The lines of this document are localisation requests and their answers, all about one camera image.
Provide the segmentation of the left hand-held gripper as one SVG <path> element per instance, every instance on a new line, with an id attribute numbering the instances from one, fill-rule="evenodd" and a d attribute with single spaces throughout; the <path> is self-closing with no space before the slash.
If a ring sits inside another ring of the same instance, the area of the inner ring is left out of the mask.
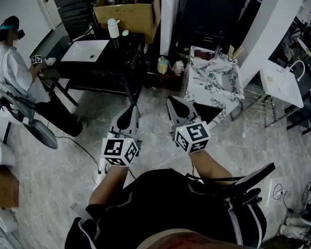
<path id="1" fill-rule="evenodd" d="M 138 138 L 139 118 L 137 105 L 130 105 L 112 119 L 101 150 L 102 158 L 110 165 L 129 167 L 133 159 L 139 156 L 142 144 Z"/>

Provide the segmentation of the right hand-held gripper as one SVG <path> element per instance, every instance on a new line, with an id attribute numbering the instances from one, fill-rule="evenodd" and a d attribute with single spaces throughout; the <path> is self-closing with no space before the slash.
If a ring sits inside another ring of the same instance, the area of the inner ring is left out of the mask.
<path id="1" fill-rule="evenodd" d="M 166 106 L 173 125 L 184 123 L 182 126 L 174 127 L 176 145 L 187 154 L 205 149 L 210 140 L 208 124 L 201 120 L 192 103 L 177 96 L 168 96 Z"/>

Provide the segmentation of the person's right forearm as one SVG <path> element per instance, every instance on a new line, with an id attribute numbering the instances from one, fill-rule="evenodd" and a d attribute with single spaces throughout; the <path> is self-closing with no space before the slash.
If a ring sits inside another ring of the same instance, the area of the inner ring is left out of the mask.
<path id="1" fill-rule="evenodd" d="M 220 165 L 205 150 L 191 153 L 189 154 L 189 157 L 201 178 L 219 179 L 233 177 L 233 175 L 227 169 Z"/>

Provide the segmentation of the person's left forearm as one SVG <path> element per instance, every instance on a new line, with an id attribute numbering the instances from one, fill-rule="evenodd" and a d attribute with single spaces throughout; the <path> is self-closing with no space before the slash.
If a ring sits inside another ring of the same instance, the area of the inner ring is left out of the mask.
<path id="1" fill-rule="evenodd" d="M 92 192 L 89 205 L 106 205 L 123 189 L 129 168 L 111 166 L 103 180 Z"/>

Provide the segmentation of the yellow-green plastic bottle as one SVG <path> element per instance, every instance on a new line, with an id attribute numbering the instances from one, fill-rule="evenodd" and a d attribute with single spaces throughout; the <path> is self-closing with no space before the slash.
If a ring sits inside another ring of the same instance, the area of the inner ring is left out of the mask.
<path id="1" fill-rule="evenodd" d="M 168 69 L 168 60 L 164 56 L 159 57 L 157 63 L 158 73 L 164 75 L 167 72 L 167 69 Z"/>

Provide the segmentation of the marble sink counter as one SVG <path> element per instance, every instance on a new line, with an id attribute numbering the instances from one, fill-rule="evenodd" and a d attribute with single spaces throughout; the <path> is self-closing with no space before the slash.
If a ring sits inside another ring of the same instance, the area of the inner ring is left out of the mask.
<path id="1" fill-rule="evenodd" d="M 209 128 L 215 127 L 244 100 L 241 72 L 228 55 L 214 60 L 214 51 L 192 46 L 186 65 L 181 96 L 200 107 Z"/>

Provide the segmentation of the pink crumpled object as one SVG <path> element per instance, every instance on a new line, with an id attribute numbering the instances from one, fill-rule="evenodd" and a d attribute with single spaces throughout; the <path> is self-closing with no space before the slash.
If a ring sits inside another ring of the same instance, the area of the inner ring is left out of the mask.
<path id="1" fill-rule="evenodd" d="M 172 71 L 176 76 L 180 76 L 184 71 L 185 65 L 182 60 L 176 61 L 172 67 Z"/>

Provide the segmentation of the white rectangular basin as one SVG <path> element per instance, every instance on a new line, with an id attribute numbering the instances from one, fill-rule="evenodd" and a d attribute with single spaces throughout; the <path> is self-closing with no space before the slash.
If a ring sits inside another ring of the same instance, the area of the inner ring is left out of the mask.
<path id="1" fill-rule="evenodd" d="M 74 42 L 61 62 L 96 62 L 109 40 L 82 40 Z"/>

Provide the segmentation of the gray chair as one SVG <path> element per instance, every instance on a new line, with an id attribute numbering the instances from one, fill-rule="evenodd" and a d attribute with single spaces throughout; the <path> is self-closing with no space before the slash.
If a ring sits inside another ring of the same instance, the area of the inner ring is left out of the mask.
<path id="1" fill-rule="evenodd" d="M 0 116 L 11 123 L 25 126 L 42 144 L 49 148 L 57 149 L 58 143 L 53 132 L 34 117 L 35 109 L 35 104 L 0 89 Z"/>

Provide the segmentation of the white bottle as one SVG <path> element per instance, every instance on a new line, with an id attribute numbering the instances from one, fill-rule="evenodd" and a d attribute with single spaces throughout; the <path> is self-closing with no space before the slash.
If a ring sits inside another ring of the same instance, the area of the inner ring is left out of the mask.
<path id="1" fill-rule="evenodd" d="M 116 20 L 114 18 L 111 18 L 107 21 L 107 26 L 108 26 L 108 31 L 110 38 L 117 38 L 120 36 L 119 28 L 118 28 L 118 23 L 120 20 Z"/>

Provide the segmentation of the dark grey waste bin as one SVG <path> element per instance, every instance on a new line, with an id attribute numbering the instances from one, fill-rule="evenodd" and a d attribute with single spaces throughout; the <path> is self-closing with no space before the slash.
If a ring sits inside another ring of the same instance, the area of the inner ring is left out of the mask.
<path id="1" fill-rule="evenodd" d="M 183 0 L 178 47 L 220 46 L 227 53 L 244 4 L 245 0 Z"/>

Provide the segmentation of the large cardboard box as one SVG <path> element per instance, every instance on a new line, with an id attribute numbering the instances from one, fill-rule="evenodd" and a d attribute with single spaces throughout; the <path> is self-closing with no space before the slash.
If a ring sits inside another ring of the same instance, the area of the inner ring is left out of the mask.
<path id="1" fill-rule="evenodd" d="M 93 9 L 101 27 L 106 29 L 107 21 L 111 18 L 119 20 L 119 30 L 143 33 L 147 44 L 153 43 L 161 21 L 161 0 L 126 5 L 110 5 L 107 0 L 98 0 Z"/>

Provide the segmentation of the white curved faucet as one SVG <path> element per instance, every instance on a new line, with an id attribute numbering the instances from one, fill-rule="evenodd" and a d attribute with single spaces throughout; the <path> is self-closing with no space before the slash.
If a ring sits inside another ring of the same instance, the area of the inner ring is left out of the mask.
<path id="1" fill-rule="evenodd" d="M 299 82 L 305 74 L 305 63 L 302 60 L 296 60 L 289 67 L 289 71 L 294 74 L 296 81 Z"/>

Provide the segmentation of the small brown cardboard box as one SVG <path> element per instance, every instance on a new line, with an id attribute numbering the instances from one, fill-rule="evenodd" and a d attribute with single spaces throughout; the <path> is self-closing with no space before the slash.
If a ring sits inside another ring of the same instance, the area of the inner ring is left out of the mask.
<path id="1" fill-rule="evenodd" d="M 6 166 L 0 166 L 0 208 L 19 207 L 19 181 Z"/>

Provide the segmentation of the white door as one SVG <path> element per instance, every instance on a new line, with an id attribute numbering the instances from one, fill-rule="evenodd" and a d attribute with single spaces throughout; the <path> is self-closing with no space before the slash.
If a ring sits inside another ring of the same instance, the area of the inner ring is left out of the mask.
<path id="1" fill-rule="evenodd" d="M 54 0 L 37 0 L 45 19 L 51 29 L 55 30 L 61 23 L 61 17 Z"/>

